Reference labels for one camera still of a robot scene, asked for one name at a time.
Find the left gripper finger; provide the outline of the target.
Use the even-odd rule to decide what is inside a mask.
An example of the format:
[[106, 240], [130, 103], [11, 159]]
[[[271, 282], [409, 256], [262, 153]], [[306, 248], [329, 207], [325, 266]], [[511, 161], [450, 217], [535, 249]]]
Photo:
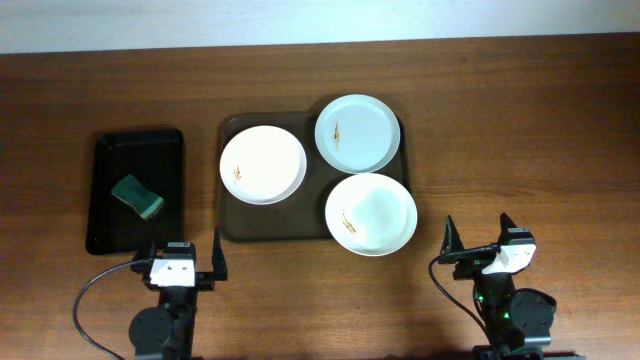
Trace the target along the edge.
[[214, 278], [216, 280], [227, 280], [228, 268], [227, 268], [224, 252], [222, 249], [221, 235], [218, 228], [215, 228], [214, 230], [211, 263], [212, 263]]
[[156, 246], [153, 242], [143, 245], [134, 255], [133, 261], [153, 261], [156, 256]]

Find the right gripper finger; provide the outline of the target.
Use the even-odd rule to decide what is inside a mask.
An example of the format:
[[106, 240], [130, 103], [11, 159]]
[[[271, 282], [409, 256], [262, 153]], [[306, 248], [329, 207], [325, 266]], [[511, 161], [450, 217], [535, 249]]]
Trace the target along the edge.
[[464, 250], [459, 232], [455, 226], [453, 218], [448, 215], [445, 221], [444, 239], [441, 246], [440, 254], [449, 255]]
[[508, 244], [512, 239], [516, 237], [516, 233], [512, 233], [512, 229], [516, 229], [514, 221], [509, 217], [506, 212], [500, 215], [500, 227], [501, 232], [499, 235], [500, 244]]

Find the green dish sponge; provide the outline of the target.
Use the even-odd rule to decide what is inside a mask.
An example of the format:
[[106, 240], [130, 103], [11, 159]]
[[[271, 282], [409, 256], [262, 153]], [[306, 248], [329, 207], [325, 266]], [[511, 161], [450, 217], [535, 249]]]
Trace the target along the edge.
[[165, 204], [165, 200], [156, 193], [147, 190], [135, 176], [129, 174], [118, 181], [111, 194], [126, 204], [144, 221], [154, 217]]

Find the white plate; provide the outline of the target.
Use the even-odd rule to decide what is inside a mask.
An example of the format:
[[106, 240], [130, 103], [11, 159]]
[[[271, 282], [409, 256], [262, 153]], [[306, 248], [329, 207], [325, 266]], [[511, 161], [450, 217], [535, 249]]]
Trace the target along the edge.
[[331, 101], [319, 114], [314, 130], [316, 147], [335, 169], [349, 173], [375, 172], [398, 152], [400, 123], [382, 101], [351, 94]]
[[232, 137], [219, 162], [225, 188], [252, 205], [271, 205], [291, 196], [306, 170], [301, 142], [289, 131], [269, 125], [250, 127]]
[[377, 173], [350, 176], [330, 192], [324, 210], [331, 236], [345, 249], [380, 257], [405, 246], [417, 228], [418, 212], [409, 191]]

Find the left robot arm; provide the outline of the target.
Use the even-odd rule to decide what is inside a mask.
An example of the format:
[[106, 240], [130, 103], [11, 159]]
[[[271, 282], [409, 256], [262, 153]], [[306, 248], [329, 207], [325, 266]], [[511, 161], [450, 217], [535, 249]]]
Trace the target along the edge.
[[215, 284], [228, 279], [228, 268], [220, 232], [214, 231], [212, 269], [196, 269], [195, 245], [169, 242], [162, 254], [155, 246], [136, 255], [143, 263], [132, 268], [142, 274], [144, 285], [158, 293], [158, 304], [141, 310], [129, 326], [129, 339], [136, 359], [190, 360], [198, 295], [212, 292]]

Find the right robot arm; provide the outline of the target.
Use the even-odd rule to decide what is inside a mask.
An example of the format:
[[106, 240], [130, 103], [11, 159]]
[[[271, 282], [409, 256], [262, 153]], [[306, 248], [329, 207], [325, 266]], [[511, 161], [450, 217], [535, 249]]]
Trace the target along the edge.
[[[500, 215], [498, 239], [488, 245], [467, 248], [452, 217], [445, 222], [439, 255], [429, 264], [429, 276], [440, 292], [479, 325], [488, 340], [471, 351], [473, 359], [578, 359], [569, 352], [546, 353], [557, 301], [531, 288], [516, 288], [513, 277], [531, 263], [536, 240], [526, 227], [519, 227], [505, 213]], [[470, 310], [456, 300], [436, 279], [434, 265], [453, 265], [456, 281], [471, 280]]]

